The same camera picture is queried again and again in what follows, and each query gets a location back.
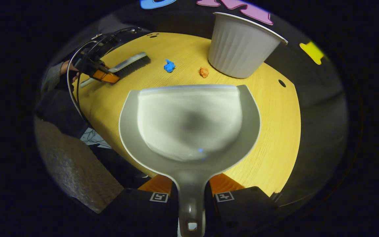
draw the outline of white bucket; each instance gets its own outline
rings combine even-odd
[[[280,42],[288,41],[253,21],[215,12],[209,62],[218,71],[247,78],[269,57]]]

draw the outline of orange clay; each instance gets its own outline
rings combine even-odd
[[[209,70],[206,68],[206,67],[200,67],[200,75],[203,77],[203,78],[206,78],[207,76],[209,76]]]

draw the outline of wooden tabletop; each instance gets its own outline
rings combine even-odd
[[[81,109],[93,128],[115,151],[139,170],[154,177],[156,173],[131,158],[119,137],[118,120],[128,92],[188,84],[245,84],[260,110],[261,132],[251,153],[225,174],[247,188],[258,186],[268,196],[278,193],[292,172],[299,148],[301,116],[295,87],[265,63],[246,79],[236,79],[218,72],[207,60],[210,43],[210,39],[197,36],[151,33],[116,48],[101,58],[109,67],[140,52],[146,52],[152,62],[115,84],[93,82],[80,88]],[[166,59],[175,63],[172,73],[164,70]],[[207,78],[199,75],[201,66],[209,69]],[[87,78],[83,74],[80,81]]]

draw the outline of hand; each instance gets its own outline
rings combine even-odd
[[[69,60],[62,63],[61,70],[59,71],[59,75],[63,75],[66,72],[68,63],[69,63]],[[78,72],[78,69],[76,69],[72,64],[69,66],[69,69]]]
[[[79,74],[79,72],[77,72],[77,76],[75,76],[74,78],[72,78],[72,82],[75,82],[75,80],[77,80],[78,74]]]

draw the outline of dustpan handle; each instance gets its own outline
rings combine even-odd
[[[198,182],[191,179],[181,179],[178,180],[178,183],[179,230],[181,236],[202,237],[206,229],[204,189],[207,181]]]

